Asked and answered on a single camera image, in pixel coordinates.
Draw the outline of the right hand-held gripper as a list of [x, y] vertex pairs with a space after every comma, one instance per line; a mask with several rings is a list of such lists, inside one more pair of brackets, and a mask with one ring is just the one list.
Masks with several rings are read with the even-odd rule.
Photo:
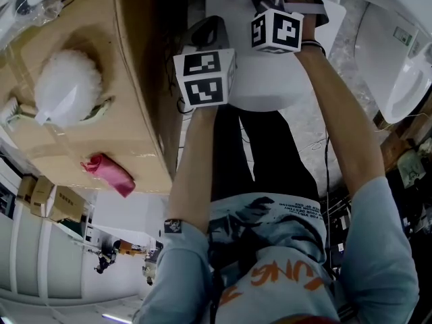
[[251, 47], [266, 53], [301, 51], [306, 16], [318, 28], [329, 23], [322, 0], [252, 0], [256, 14], [251, 22]]

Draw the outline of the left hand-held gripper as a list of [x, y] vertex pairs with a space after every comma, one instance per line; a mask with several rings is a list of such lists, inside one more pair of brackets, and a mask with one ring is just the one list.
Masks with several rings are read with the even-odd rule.
[[185, 105], [199, 108], [228, 103], [236, 76], [236, 52], [228, 49], [230, 42], [223, 18], [211, 16], [195, 23], [186, 32], [184, 44], [216, 49], [173, 57]]

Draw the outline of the white toilet with tank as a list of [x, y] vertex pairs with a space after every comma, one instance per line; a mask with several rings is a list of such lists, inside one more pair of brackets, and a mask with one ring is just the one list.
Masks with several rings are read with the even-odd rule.
[[207, 16], [223, 18], [229, 45], [236, 50], [236, 76], [229, 103], [247, 111], [276, 111], [312, 92], [308, 76], [293, 53], [266, 53], [251, 47], [252, 0], [206, 0]]

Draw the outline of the person's right forearm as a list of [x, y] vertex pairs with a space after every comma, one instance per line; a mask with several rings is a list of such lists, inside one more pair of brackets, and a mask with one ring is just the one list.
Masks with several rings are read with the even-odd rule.
[[313, 86], [350, 196], [385, 175], [380, 145], [364, 109], [317, 47], [296, 54]]

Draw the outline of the person's left forearm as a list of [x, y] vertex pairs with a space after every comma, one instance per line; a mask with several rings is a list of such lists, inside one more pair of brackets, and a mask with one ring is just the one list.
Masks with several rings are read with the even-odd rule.
[[192, 115], [167, 214], [168, 219], [185, 221], [204, 234], [210, 220], [216, 115], [216, 107], [198, 108]]

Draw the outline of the large white open-lid toilet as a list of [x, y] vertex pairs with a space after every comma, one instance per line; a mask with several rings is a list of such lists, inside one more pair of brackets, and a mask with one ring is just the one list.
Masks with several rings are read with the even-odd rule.
[[432, 86], [432, 0], [366, 0], [354, 58], [386, 122], [407, 117]]

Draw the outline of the black wristband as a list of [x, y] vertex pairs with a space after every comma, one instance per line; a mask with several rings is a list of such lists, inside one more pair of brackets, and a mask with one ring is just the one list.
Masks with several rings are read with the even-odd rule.
[[304, 51], [312, 47], [319, 49], [325, 57], [327, 56], [324, 47], [318, 41], [312, 39], [304, 39], [301, 41], [301, 51]]

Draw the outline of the large brown cardboard box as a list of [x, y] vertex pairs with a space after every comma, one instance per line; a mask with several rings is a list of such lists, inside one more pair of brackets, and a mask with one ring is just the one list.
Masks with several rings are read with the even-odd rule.
[[56, 19], [27, 29], [0, 53], [0, 106], [10, 97], [33, 104], [36, 79], [63, 49], [96, 63], [112, 104], [91, 124], [61, 129], [22, 119], [8, 135], [54, 184], [105, 189], [83, 168], [103, 153], [133, 177], [137, 191], [168, 193], [182, 125], [172, 55], [183, 9], [175, 0], [62, 2]]

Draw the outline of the pink cloth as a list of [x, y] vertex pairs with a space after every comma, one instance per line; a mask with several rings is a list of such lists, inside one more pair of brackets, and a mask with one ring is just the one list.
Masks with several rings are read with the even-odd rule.
[[89, 160], [80, 164], [87, 173], [102, 179], [123, 198], [127, 198], [136, 188], [134, 178], [103, 153], [92, 155]]

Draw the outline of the white flat board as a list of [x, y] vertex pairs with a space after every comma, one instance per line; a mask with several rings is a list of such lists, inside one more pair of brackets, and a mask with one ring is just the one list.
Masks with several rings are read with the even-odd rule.
[[134, 192], [127, 198], [114, 191], [97, 194], [92, 225], [132, 244], [145, 246], [160, 240], [168, 196]]

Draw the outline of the dark wooden bench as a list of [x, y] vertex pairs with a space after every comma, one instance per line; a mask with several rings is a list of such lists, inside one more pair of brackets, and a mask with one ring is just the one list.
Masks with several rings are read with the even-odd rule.
[[432, 110], [421, 111], [406, 117], [395, 127], [390, 126], [388, 137], [381, 143], [385, 172], [393, 170], [398, 159], [411, 149], [417, 148], [432, 135]]

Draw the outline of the brown cardboard box white flaps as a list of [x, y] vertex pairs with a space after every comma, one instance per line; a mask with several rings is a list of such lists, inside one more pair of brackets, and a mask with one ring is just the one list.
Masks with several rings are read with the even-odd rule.
[[33, 215], [59, 223], [63, 220], [81, 222], [85, 200], [67, 186], [54, 185], [48, 178], [38, 178], [30, 199]]

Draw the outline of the small brown cardboard box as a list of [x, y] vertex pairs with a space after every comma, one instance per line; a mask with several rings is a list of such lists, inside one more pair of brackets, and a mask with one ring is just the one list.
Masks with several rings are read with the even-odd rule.
[[37, 179], [32, 175], [24, 175], [21, 179], [16, 202], [23, 204], [26, 208], [31, 209], [31, 198], [36, 186]]

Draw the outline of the person's light blue t-shirt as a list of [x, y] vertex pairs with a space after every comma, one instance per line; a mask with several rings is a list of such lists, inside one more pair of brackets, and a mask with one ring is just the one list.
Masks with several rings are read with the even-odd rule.
[[365, 184], [352, 210], [337, 280], [324, 267], [316, 201], [218, 200], [211, 237], [167, 220], [155, 284], [133, 324], [407, 324], [419, 282], [388, 180]]

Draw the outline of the white cabinet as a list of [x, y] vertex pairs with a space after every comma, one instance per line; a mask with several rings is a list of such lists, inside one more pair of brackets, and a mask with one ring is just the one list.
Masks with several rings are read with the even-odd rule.
[[149, 292], [143, 259], [119, 255], [97, 274], [96, 256], [16, 202], [20, 182], [0, 158], [0, 314], [10, 323], [104, 323], [103, 310], [130, 319]]

